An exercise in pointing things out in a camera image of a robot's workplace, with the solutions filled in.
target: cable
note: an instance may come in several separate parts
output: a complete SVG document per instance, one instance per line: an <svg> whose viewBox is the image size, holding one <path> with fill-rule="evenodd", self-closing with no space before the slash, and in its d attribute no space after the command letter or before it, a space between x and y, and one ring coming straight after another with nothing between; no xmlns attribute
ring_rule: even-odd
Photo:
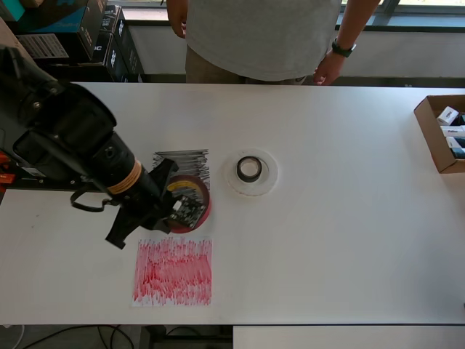
<svg viewBox="0 0 465 349"><path fill-rule="evenodd" d="M174 327L170 332L168 332L167 334L165 334L166 336L168 336L170 333L172 333L173 331L177 330L177 329L188 329L192 332L194 332L196 335L198 336L202 336L201 333L199 331L197 331L196 329L193 329L192 327L189 327L189 326L178 326L178 327Z"/></svg>
<svg viewBox="0 0 465 349"><path fill-rule="evenodd" d="M113 332L111 332L111 336L110 336L110 349L113 349L113 338L115 337L115 332L117 330L117 328L121 326L121 325L118 325L115 329L113 329Z"/></svg>
<svg viewBox="0 0 465 349"><path fill-rule="evenodd" d="M100 326L97 326L97 331L99 332L99 336L100 336L100 339L102 340L103 346L105 347L105 349L108 349L107 344L105 343L105 341L103 339L102 332L100 331Z"/></svg>
<svg viewBox="0 0 465 349"><path fill-rule="evenodd" d="M124 333L123 331L121 331L120 329L117 329L116 327L111 326L111 325L80 325L80 326L68 327L67 329L62 329L61 331L52 333L51 335L46 336L46 337L42 338L41 340L37 340L35 342L32 342L31 344L26 345L23 349L28 349L28 348L32 347L33 345L39 344L40 342L48 340L49 338L52 338L52 337L54 337L54 336L56 336L56 335L58 335L60 333L70 331L71 329L83 329L83 328L89 328L89 327L110 327L111 329L115 329L116 331L121 333L128 340L129 344L131 345L131 349L134 349L134 343L131 341L131 338L129 338L129 336L126 333Z"/></svg>
<svg viewBox="0 0 465 349"><path fill-rule="evenodd" d="M14 346L12 349L16 349L17 346L21 343L21 340L23 340L24 328L25 328L25 326L24 326L24 325L21 325L21 326L23 327L23 329L21 330L21 335L20 335L20 337L18 338L18 340L17 340L15 346Z"/></svg>

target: cardboard box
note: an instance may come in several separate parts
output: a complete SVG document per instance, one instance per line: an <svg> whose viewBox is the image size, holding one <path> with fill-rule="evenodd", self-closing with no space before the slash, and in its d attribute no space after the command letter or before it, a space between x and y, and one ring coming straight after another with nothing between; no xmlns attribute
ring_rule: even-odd
<svg viewBox="0 0 465 349"><path fill-rule="evenodd" d="M100 31L115 36L116 43L123 54L124 63L129 71L130 82L142 82L141 76L144 75L144 69L120 6L106 6Z"/></svg>
<svg viewBox="0 0 465 349"><path fill-rule="evenodd" d="M31 60L31 62L33 61L32 57L24 49L22 44L20 44L20 42L16 39L16 36L12 33L12 31L8 28L8 25L1 18L0 18L0 45L16 47L24 58Z"/></svg>
<svg viewBox="0 0 465 349"><path fill-rule="evenodd" d="M8 23L34 60L89 62L106 0L46 0Z"/></svg>
<svg viewBox="0 0 465 349"><path fill-rule="evenodd" d="M16 21L24 14L20 0L0 0L0 18L6 21Z"/></svg>
<svg viewBox="0 0 465 349"><path fill-rule="evenodd" d="M109 33L99 34L91 62L42 68L56 79L69 81L128 82L129 75L116 40Z"/></svg>
<svg viewBox="0 0 465 349"><path fill-rule="evenodd" d="M465 159L453 157L436 120L445 107L465 112L465 95L428 96L415 108L415 116L437 170L441 173L465 172Z"/></svg>
<svg viewBox="0 0 465 349"><path fill-rule="evenodd" d="M42 5L44 0L21 0L21 4L25 9L35 9Z"/></svg>

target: red scribbles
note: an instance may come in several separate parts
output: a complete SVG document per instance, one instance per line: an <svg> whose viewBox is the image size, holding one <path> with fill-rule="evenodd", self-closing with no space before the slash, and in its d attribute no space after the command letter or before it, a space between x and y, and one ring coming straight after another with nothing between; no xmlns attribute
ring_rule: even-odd
<svg viewBox="0 0 465 349"><path fill-rule="evenodd" d="M211 240L140 241L133 305L209 305Z"/></svg>

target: black cable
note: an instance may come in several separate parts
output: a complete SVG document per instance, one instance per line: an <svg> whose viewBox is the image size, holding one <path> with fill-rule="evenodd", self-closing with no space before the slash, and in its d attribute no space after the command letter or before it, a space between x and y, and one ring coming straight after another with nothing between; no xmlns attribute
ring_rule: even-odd
<svg viewBox="0 0 465 349"><path fill-rule="evenodd" d="M105 349L108 349L107 344L105 343L105 341L103 339L102 332L100 331L100 326L97 326L97 331L99 332L99 336L100 336L100 339L102 340L103 346L105 347Z"/></svg>
<svg viewBox="0 0 465 349"><path fill-rule="evenodd" d="M196 329L193 329L192 327L189 327L189 326L178 326L178 327L174 327L170 332L168 332L167 334L165 334L166 336L168 336L170 333L172 333L173 331L177 330L177 329L188 329L192 332L194 332L196 335L198 336L202 336L202 334L197 331Z"/></svg>
<svg viewBox="0 0 465 349"><path fill-rule="evenodd" d="M111 332L111 336L110 336L110 349L113 349L113 337L115 336L115 332L116 332L116 330L118 329L119 326L121 326L121 325L118 325L116 328L113 329L113 332Z"/></svg>
<svg viewBox="0 0 465 349"><path fill-rule="evenodd" d="M32 342L31 344L26 345L23 349L28 349L28 348L32 347L33 345L39 344L40 342L48 340L49 338L52 338L52 337L54 337L54 336L56 336L56 335L58 335L60 333L70 331L71 329L83 329L83 328L99 327L99 326L100 327L110 327L111 329L115 329L116 331L121 333L129 341L129 344L131 345L131 349L134 349L134 343L131 341L131 338L129 338L129 336L126 333L124 333L123 331L121 331L120 329L118 329L118 328L116 328L114 326L111 326L111 325L80 325L80 326L68 327L67 329L62 329L61 331L52 333L51 335L46 336L46 337L42 338L41 340L37 340L35 342Z"/></svg>

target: person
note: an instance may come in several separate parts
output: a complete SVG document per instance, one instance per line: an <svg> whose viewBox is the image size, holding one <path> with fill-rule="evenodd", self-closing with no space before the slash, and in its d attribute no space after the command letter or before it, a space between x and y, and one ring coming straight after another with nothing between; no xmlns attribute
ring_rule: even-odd
<svg viewBox="0 0 465 349"><path fill-rule="evenodd" d="M186 81L331 84L379 0L167 0L173 31L187 41Z"/></svg>

